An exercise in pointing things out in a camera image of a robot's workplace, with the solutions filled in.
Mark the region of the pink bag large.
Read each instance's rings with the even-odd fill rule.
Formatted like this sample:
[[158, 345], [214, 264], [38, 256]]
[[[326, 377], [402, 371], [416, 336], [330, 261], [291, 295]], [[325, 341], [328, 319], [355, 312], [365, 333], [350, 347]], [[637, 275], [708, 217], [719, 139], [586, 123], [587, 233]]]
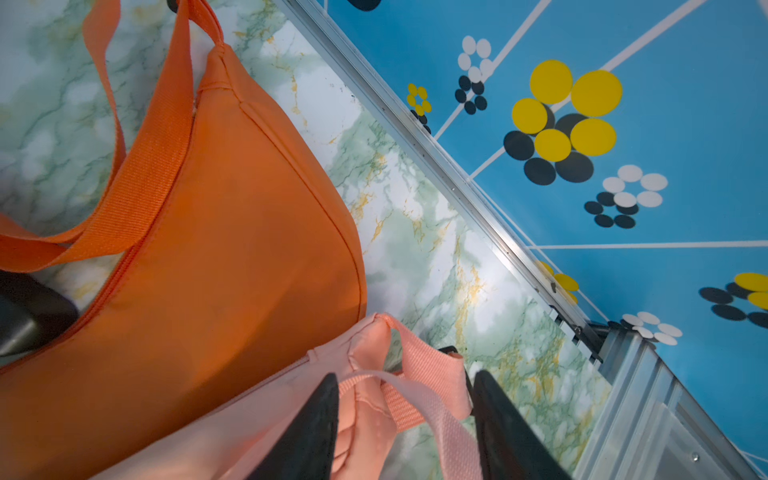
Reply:
[[99, 473], [101, 479], [243, 479], [328, 374], [339, 382], [334, 479], [376, 479], [396, 436], [426, 423], [447, 479], [482, 476], [464, 359], [373, 314], [184, 428]]

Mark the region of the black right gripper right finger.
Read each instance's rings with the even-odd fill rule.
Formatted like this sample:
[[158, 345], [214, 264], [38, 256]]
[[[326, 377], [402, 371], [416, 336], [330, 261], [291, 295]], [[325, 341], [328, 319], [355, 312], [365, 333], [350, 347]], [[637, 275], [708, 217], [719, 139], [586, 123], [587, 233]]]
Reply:
[[571, 479], [486, 370], [474, 377], [472, 403], [484, 479]]

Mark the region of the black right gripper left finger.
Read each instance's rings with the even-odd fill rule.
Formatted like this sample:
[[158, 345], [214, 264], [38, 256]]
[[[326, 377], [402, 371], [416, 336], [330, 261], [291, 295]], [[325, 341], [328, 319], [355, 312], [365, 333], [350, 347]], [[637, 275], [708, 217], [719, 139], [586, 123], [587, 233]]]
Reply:
[[329, 373], [247, 479], [330, 479], [339, 401], [337, 377]]

